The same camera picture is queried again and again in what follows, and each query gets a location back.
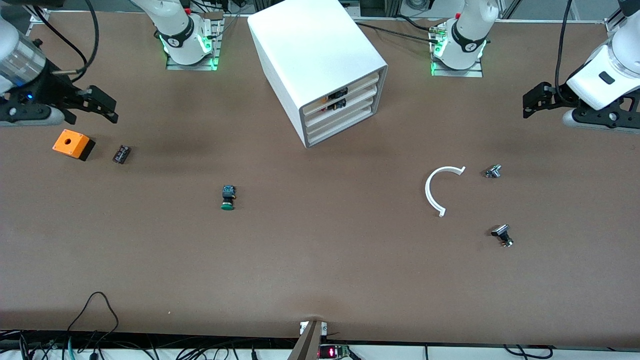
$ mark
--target brown table surface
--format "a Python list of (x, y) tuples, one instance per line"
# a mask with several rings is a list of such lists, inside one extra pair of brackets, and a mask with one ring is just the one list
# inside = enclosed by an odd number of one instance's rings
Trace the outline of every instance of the brown table surface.
[[(564, 127), (564, 110), (522, 119), (558, 24), (496, 24), (482, 79), (431, 77), (425, 43), (364, 29), (389, 64), (379, 113), (304, 149), (246, 19), (216, 72), (165, 71), (143, 14), (99, 20), (79, 84), (116, 98), (119, 123), (0, 130), (0, 327), (65, 329), (101, 290), (120, 331), (296, 336), (322, 318), (347, 340), (640, 346), (640, 137)], [(52, 22), (90, 52), (87, 13)], [(605, 36), (569, 25), (562, 78)], [(51, 150), (63, 128), (94, 137), (86, 163)], [(500, 179), (481, 176), (495, 163)], [(432, 183), (443, 218), (424, 196), (441, 166), (467, 167)], [(75, 329), (112, 326), (98, 300)]]

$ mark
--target orange and black box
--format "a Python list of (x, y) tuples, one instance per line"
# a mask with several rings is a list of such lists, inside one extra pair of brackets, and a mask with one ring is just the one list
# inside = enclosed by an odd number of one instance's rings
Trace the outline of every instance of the orange and black box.
[(95, 142), (89, 136), (64, 129), (53, 149), (71, 158), (86, 161), (94, 146)]

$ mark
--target white curved handle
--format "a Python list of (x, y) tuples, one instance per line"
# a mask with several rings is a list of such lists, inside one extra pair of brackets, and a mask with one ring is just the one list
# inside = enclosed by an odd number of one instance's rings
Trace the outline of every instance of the white curved handle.
[(461, 168), (457, 168), (457, 167), (441, 167), (436, 169), (434, 172), (431, 173), (431, 175), (429, 175), (429, 177), (427, 178), (427, 182), (426, 184), (424, 184), (424, 193), (427, 195), (427, 200), (429, 201), (429, 203), (431, 204), (431, 206), (433, 206), (434, 209), (438, 210), (440, 212), (440, 217), (444, 216), (444, 212), (447, 211), (445, 208), (443, 208), (442, 206), (440, 206), (440, 204), (438, 204), (436, 202), (436, 200), (433, 199), (433, 196), (431, 196), (431, 179), (433, 178), (433, 176), (439, 172), (443, 172), (443, 171), (448, 171), (448, 172), (453, 172), (455, 174), (462, 174), (465, 171), (466, 167), (461, 167)]

